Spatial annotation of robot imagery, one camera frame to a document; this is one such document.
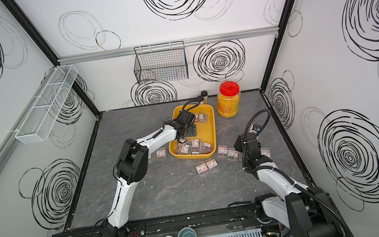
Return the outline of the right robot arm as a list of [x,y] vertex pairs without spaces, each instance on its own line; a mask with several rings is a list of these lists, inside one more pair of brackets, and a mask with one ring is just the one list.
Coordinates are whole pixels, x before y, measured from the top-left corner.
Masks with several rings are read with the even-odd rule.
[[288,228],[292,237],[348,237],[326,194],[280,170],[262,154],[257,134],[239,135],[234,148],[242,153],[244,171],[273,190],[259,202],[264,216]]

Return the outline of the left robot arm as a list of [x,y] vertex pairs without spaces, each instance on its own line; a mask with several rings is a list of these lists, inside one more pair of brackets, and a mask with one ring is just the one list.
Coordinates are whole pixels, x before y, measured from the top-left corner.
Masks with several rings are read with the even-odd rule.
[[174,140],[184,138],[194,124],[195,115],[182,110],[179,115],[163,124],[158,130],[139,139],[127,139],[114,166],[117,189],[111,210],[101,223],[103,237],[129,237],[124,226],[129,220],[129,211],[137,184],[148,171],[148,159],[158,148]]

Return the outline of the yellow plastic tray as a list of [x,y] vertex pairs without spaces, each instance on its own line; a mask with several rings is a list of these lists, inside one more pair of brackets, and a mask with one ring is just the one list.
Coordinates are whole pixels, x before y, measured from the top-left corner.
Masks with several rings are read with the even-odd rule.
[[208,154],[197,154],[197,155],[185,155],[185,154],[178,154],[178,142],[177,140],[174,140],[169,143],[168,149],[171,155],[173,155],[177,159],[185,159],[185,160],[196,160],[196,159],[206,159],[211,158],[217,148],[217,138],[216,138],[216,123],[215,123],[215,110],[212,106],[206,105],[206,104],[200,104],[195,109],[191,110],[192,113],[203,113],[208,116],[208,121],[201,123],[196,123],[196,129],[197,129],[197,139],[201,139],[201,141],[204,141],[206,143],[210,144],[210,147],[213,149]]

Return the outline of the paper clip box table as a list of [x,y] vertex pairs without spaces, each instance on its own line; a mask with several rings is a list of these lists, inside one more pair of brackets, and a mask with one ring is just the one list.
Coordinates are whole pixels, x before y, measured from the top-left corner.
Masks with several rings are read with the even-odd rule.
[[159,148],[156,151],[156,160],[157,161],[163,161],[167,159],[167,153],[166,153],[166,148]]
[[237,162],[239,160],[239,152],[234,148],[228,148],[227,160]]

